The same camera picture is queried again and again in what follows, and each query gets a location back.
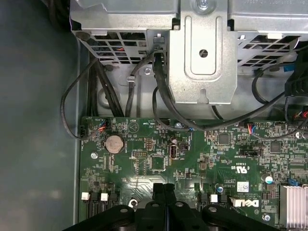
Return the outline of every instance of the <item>power cable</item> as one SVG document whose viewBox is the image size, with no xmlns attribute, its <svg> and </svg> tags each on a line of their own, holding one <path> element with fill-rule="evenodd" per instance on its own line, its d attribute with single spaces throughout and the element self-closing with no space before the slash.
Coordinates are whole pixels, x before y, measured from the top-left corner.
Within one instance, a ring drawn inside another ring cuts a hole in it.
<svg viewBox="0 0 308 231">
<path fill-rule="evenodd" d="M 215 105 L 212 106 L 212 110 L 218 119 L 223 119 Z"/>
<path fill-rule="evenodd" d="M 100 62 L 95 64 L 95 70 L 100 80 L 102 87 L 105 91 L 106 99 L 109 103 L 110 109 L 115 117 L 124 117 L 119 99 L 116 95 L 115 89 L 113 88 L 104 68 Z"/>
<path fill-rule="evenodd" d="M 149 54 L 147 57 L 142 59 L 132 70 L 130 73 L 130 76 L 134 76 L 136 78 L 136 74 L 140 68 L 142 68 L 144 65 L 147 65 L 150 61 L 153 59 L 153 53 Z M 125 108 L 125 117 L 130 117 L 131 113 L 131 108 L 133 104 L 133 99 L 134 99 L 134 93 L 135 93 L 135 82 L 130 82 L 128 84 L 128 99 L 126 103 L 126 108 Z"/>
<path fill-rule="evenodd" d="M 86 68 L 80 73 L 80 75 L 75 79 L 75 81 L 68 87 L 68 89 L 64 92 L 64 94 L 62 95 L 61 98 L 61 104 L 60 104 L 60 114 L 61 114 L 61 120 L 63 123 L 63 126 L 65 128 L 65 130 L 67 131 L 67 133 L 80 141 L 86 141 L 89 140 L 91 137 L 95 136 L 95 134 L 97 133 L 97 131 L 92 132 L 90 135 L 88 136 L 84 136 L 84 137 L 79 137 L 76 136 L 72 133 L 72 131 L 70 130 L 68 124 L 67 124 L 67 120 L 65 117 L 65 100 L 67 98 L 67 95 L 69 94 L 69 92 L 73 89 L 73 87 L 83 78 L 87 75 L 88 71 L 90 70 L 90 68 L 96 63 L 98 62 L 98 59 L 93 59 L 87 66 Z"/>
<path fill-rule="evenodd" d="M 157 86 L 158 86 L 158 89 L 159 89 L 159 93 L 160 93 L 160 95 L 163 99 L 164 104 L 168 108 L 168 110 L 172 113 L 172 115 L 179 122 L 189 126 L 190 128 L 193 128 L 195 130 L 201 130 L 201 131 L 217 130 L 217 129 L 221 129 L 221 128 L 224 128 L 224 127 L 234 125 L 236 123 L 242 122 L 242 121 L 247 120 L 249 118 L 253 118 L 253 117 L 259 115 L 260 113 L 266 111 L 267 109 L 271 108 L 275 103 L 277 103 L 280 99 L 282 99 L 284 97 L 284 92 L 283 92 L 280 95 L 278 95 L 277 97 L 275 97 L 273 100 L 271 100 L 270 102 L 265 104 L 264 106 L 254 110 L 250 113 L 247 113 L 245 115 L 242 115 L 240 117 L 237 117 L 237 118 L 234 118 L 234 119 L 231 119 L 231 120 L 224 121 L 222 123 L 200 126 L 200 125 L 197 125 L 194 122 L 189 121 L 186 118 L 184 118 L 178 112 L 178 110 L 175 108 L 174 103 L 171 100 L 171 97 L 170 97 L 170 94 L 169 94 L 169 89 L 168 89 L 166 81 L 165 81 L 164 71 L 163 71 L 163 66 L 162 66 L 162 60 L 161 60 L 160 55 L 155 55 L 153 71 L 155 73 L 155 78 L 156 78 Z"/>
</svg>

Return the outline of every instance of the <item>screw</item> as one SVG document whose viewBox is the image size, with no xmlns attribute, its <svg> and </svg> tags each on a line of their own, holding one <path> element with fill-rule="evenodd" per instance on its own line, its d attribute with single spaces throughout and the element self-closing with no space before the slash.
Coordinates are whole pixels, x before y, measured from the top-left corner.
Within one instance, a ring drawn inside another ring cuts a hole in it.
<svg viewBox="0 0 308 231">
<path fill-rule="evenodd" d="M 208 208 L 208 210 L 210 210 L 210 212 L 212 212 L 212 213 L 216 213 L 217 212 L 217 209 L 214 208 L 214 207 L 210 207 L 210 208 Z"/>
<path fill-rule="evenodd" d="M 207 0 L 198 0 L 197 3 L 200 10 L 205 11 L 208 8 L 208 2 Z"/>
<path fill-rule="evenodd" d="M 181 124 L 181 123 L 176 123 L 175 125 L 174 125 L 174 127 L 175 128 L 183 128 L 183 125 Z"/>
<path fill-rule="evenodd" d="M 268 215 L 268 214 L 264 215 L 263 220 L 270 221 L 270 215 Z"/>
<path fill-rule="evenodd" d="M 148 76 L 149 74 L 151 73 L 151 69 L 150 68 L 145 68 L 145 70 L 144 70 L 144 74 L 146 75 L 146 76 Z"/>
<path fill-rule="evenodd" d="M 96 152 L 92 152 L 92 153 L 91 153 L 91 158 L 92 158 L 93 160 L 97 159 L 97 158 L 98 158 L 97 153 L 96 153 Z"/>
<path fill-rule="evenodd" d="M 83 31 L 76 32 L 75 36 L 77 38 L 79 38 L 80 40 L 82 40 L 82 41 L 88 41 L 90 39 L 90 37 L 91 37 L 90 34 L 88 34 L 86 32 L 83 32 Z"/>
<path fill-rule="evenodd" d="M 183 204 L 182 202 L 176 202 L 175 205 L 176 205 L 177 207 L 183 207 L 184 204 Z"/>
</svg>

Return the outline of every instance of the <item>heat sink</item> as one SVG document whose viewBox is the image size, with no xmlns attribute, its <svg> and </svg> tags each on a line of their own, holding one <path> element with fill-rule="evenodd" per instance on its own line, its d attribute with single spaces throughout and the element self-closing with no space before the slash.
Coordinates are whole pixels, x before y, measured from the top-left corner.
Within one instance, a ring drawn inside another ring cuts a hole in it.
<svg viewBox="0 0 308 231">
<path fill-rule="evenodd" d="M 280 224 L 288 229 L 308 228 L 308 188 L 280 187 Z"/>
</svg>

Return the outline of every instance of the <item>black plastic part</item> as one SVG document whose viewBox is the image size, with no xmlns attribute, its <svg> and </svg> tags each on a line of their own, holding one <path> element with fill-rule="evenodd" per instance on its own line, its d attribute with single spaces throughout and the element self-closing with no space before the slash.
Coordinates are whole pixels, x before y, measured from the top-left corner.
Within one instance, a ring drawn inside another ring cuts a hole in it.
<svg viewBox="0 0 308 231">
<path fill-rule="evenodd" d="M 209 231 L 209 227 L 196 216 L 193 210 L 185 202 L 179 201 L 169 205 L 169 213 L 172 219 L 171 230 L 177 231 Z"/>
<path fill-rule="evenodd" d="M 294 73 L 285 83 L 284 92 L 285 96 L 308 96 L 308 50 L 298 54 Z"/>
<path fill-rule="evenodd" d="M 149 202 L 143 211 L 142 218 L 137 223 L 137 231 L 161 231 L 165 229 L 165 211 L 164 203 L 156 201 Z"/>
<path fill-rule="evenodd" d="M 234 231 L 278 231 L 278 229 L 272 226 L 217 205 L 204 207 L 202 210 L 202 219 L 205 223 L 214 224 Z"/>
<path fill-rule="evenodd" d="M 82 221 L 64 231 L 111 231 L 112 229 L 126 226 L 135 220 L 135 212 L 127 205 L 118 205 L 103 213 L 99 213 Z"/>
</svg>

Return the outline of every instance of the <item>colored wires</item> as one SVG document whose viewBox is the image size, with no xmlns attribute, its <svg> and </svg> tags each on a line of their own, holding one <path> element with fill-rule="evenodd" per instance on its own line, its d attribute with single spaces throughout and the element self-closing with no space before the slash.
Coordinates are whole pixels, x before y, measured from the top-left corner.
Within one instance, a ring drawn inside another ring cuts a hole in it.
<svg viewBox="0 0 308 231">
<path fill-rule="evenodd" d="M 256 126 L 253 125 L 253 124 L 248 124 L 247 126 L 248 126 L 248 132 L 249 132 L 249 134 L 250 134 L 250 135 L 253 134 L 254 131 L 255 131 L 255 129 L 256 129 Z"/>
<path fill-rule="evenodd" d="M 299 118 L 300 115 L 301 115 L 302 113 L 303 113 L 303 111 L 296 113 L 296 114 L 294 115 L 294 119 Z"/>
<path fill-rule="evenodd" d="M 103 132 L 106 129 L 106 121 L 103 121 L 98 128 L 99 132 Z"/>
<path fill-rule="evenodd" d="M 294 115 L 294 119 L 298 119 L 298 118 L 307 118 L 308 117 L 308 112 L 298 112 Z"/>
</svg>

